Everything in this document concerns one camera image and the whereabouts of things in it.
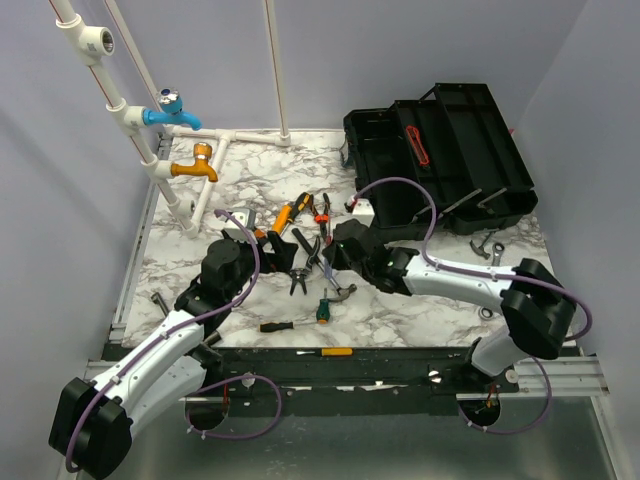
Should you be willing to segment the blue handle screwdriver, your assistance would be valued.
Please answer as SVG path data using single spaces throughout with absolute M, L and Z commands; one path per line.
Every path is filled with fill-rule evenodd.
M 331 280 L 333 278 L 332 267 L 327 262 L 323 264 L 323 267 L 324 267 L 324 276 L 328 280 Z

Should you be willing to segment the black plastic toolbox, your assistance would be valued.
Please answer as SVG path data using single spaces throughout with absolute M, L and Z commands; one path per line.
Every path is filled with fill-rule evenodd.
M 405 129 L 429 155 L 421 167 Z M 347 165 L 385 242 L 419 240 L 431 222 L 456 235 L 506 229 L 538 203 L 533 180 L 484 83 L 437 83 L 416 100 L 343 119 Z

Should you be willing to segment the red black pliers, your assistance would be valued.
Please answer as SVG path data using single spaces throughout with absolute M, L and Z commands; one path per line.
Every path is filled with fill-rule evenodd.
M 323 211 L 319 212 L 315 205 L 315 197 L 311 198 L 310 209 L 314 217 L 315 223 L 319 226 L 320 236 L 326 245 L 332 241 L 331 236 L 331 202 L 327 193 L 322 194 Z

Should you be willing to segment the silver claw hammer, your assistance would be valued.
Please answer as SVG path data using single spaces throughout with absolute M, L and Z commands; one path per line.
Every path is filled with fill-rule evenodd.
M 320 270 L 322 271 L 322 273 L 324 275 L 323 264 L 320 264 L 319 268 L 320 268 Z M 333 276 L 333 278 L 331 280 L 328 280 L 326 277 L 325 277 L 325 279 L 329 282 L 329 284 L 335 290 L 335 295 L 333 297 L 328 297 L 327 298 L 329 300 L 329 302 L 331 302 L 331 303 L 342 302 L 342 301 L 348 299 L 351 294 L 353 294 L 353 293 L 355 293 L 357 291 L 357 286 L 355 284 L 350 284 L 346 288 L 341 287 L 339 285 L 339 283 L 337 282 L 337 280 L 334 278 L 334 276 Z

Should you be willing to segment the green stubby screwdriver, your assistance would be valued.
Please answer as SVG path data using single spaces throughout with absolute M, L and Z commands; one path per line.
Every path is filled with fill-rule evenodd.
M 316 321 L 320 324 L 326 324 L 330 318 L 330 302 L 328 299 L 321 299 L 316 310 Z

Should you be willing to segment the red black utility knife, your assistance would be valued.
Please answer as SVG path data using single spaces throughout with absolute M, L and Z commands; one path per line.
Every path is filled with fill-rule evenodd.
M 405 132 L 409 140 L 409 143 L 411 145 L 411 148 L 413 149 L 414 154 L 416 155 L 418 164 L 421 167 L 429 167 L 430 158 L 422 143 L 419 129 L 414 125 L 408 125 L 405 129 Z

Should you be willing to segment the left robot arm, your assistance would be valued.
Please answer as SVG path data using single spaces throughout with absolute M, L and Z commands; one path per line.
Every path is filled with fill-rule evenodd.
M 76 377 L 63 387 L 48 444 L 66 470 L 107 478 L 135 436 L 179 397 L 214 393 L 222 372 L 199 359 L 198 349 L 249 296 L 259 275 L 283 272 L 296 251 L 279 242 L 267 253 L 252 233 L 213 242 L 200 274 L 149 337 L 93 379 Z

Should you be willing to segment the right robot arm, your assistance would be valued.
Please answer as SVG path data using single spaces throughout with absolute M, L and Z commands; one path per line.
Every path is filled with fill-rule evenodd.
M 339 224 L 322 255 L 332 269 L 352 270 L 384 293 L 444 297 L 501 314 L 503 326 L 475 340 L 460 367 L 462 384 L 474 392 L 522 359 L 556 359 L 576 311 L 576 303 L 555 290 L 558 282 L 536 260 L 486 268 L 428 262 L 415 248 L 385 246 L 357 220 Z

